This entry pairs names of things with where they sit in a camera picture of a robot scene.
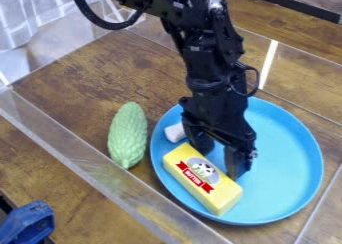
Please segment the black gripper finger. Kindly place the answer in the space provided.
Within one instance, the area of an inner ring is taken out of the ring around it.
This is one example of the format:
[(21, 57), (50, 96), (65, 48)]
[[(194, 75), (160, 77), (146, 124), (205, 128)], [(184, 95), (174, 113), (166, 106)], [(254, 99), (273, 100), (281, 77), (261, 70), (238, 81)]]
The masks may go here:
[(252, 142), (246, 147), (226, 145), (224, 152), (228, 176), (237, 180), (252, 169), (258, 156), (256, 143)]
[(202, 155), (208, 155), (214, 149), (214, 140), (205, 133), (204, 128), (193, 123), (189, 119), (184, 118), (182, 124), (192, 146)]

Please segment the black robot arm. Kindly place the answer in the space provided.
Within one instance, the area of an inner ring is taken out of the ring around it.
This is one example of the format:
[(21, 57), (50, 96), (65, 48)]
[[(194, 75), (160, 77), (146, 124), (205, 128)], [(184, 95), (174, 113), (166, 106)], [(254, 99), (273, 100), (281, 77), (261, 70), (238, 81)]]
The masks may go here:
[(246, 72), (240, 61), (244, 38), (229, 17), (225, 0), (117, 0), (161, 18), (184, 58), (193, 95), (180, 99), (182, 124), (192, 146), (204, 154), (225, 146), (228, 175), (238, 179), (257, 156), (257, 134), (245, 119)]

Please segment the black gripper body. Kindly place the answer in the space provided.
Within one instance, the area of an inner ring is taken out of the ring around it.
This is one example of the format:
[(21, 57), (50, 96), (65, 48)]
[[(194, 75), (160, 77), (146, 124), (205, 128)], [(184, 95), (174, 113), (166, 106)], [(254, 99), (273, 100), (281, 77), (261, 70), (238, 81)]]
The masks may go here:
[(246, 77), (222, 80), (186, 78), (192, 97), (182, 97), (182, 119), (201, 126), (214, 141), (225, 146), (246, 147), (256, 143), (257, 133), (245, 118), (249, 101)]

